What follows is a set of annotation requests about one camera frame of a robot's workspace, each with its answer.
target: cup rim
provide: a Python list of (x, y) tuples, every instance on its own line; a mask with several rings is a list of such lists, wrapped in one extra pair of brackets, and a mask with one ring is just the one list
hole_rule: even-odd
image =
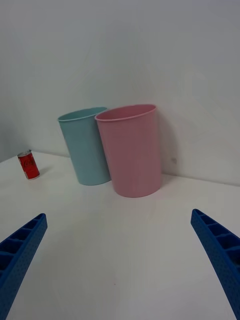
[[(106, 113), (112, 112), (113, 110), (118, 110), (118, 109), (122, 109), (122, 108), (129, 108), (129, 107), (142, 107), (142, 106), (149, 106), (149, 107), (151, 107), (151, 109), (149, 111), (145, 111), (145, 112), (142, 112), (140, 114), (127, 116), (127, 117), (112, 118), (112, 119), (101, 119), (101, 118), (98, 118), (98, 116), (100, 114), (106, 114)], [(99, 114), (97, 114), (95, 116), (95, 120), (97, 120), (98, 122), (114, 122), (114, 121), (128, 120), (128, 119), (133, 119), (133, 118), (138, 118), (138, 117), (142, 117), (142, 116), (148, 115), (148, 114), (156, 111), (156, 109), (157, 109), (156, 105), (155, 104), (151, 104), (151, 103), (123, 105), (123, 106), (119, 106), (117, 108), (107, 109), (107, 110), (105, 110), (103, 112), (100, 112)]]
[[(67, 116), (71, 116), (71, 115), (76, 114), (76, 113), (81, 113), (81, 112), (84, 113), (86, 110), (87, 111), (92, 110), (92, 112), (90, 114), (88, 114), (88, 115), (85, 115), (85, 116), (78, 116), (78, 117), (73, 117), (73, 118), (65, 118)], [(76, 121), (76, 120), (86, 119), (86, 118), (90, 118), (90, 117), (95, 117), (98, 114), (100, 114), (102, 112), (105, 112), (106, 110), (108, 110), (108, 108), (105, 107), (105, 106), (96, 106), (96, 107), (92, 107), (92, 108), (85, 108), (85, 109), (75, 110), (75, 111), (68, 112), (68, 113), (65, 113), (65, 114), (61, 115), (60, 117), (57, 118), (57, 121), (58, 122), (69, 122), (69, 121)]]

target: white wall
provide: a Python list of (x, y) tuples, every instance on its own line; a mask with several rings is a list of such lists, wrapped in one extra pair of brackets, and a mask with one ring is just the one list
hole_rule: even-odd
[(1, 108), (23, 144), (67, 154), (58, 116), (155, 103), (165, 172), (240, 185), (239, 17), (238, 0), (1, 1)]

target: pink cup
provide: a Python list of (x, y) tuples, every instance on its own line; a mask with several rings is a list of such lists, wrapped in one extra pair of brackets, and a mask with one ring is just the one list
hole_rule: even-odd
[(122, 106), (95, 119), (116, 193), (137, 198), (157, 191), (161, 160), (156, 106)]

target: soda can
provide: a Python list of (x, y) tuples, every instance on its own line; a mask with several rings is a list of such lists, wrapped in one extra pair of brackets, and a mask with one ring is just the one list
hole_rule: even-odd
[(28, 180), (39, 177), (40, 173), (31, 150), (19, 153), (17, 157)]

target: can lid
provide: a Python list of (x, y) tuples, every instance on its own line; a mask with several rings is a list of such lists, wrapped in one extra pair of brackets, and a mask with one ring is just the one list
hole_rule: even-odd
[(27, 151), (25, 151), (25, 152), (21, 152), (21, 153), (19, 153), (18, 155), (17, 155), (17, 157), (18, 158), (21, 158), (21, 157), (25, 157), (25, 156), (28, 156), (28, 155), (30, 155), (32, 153), (32, 150), (27, 150)]

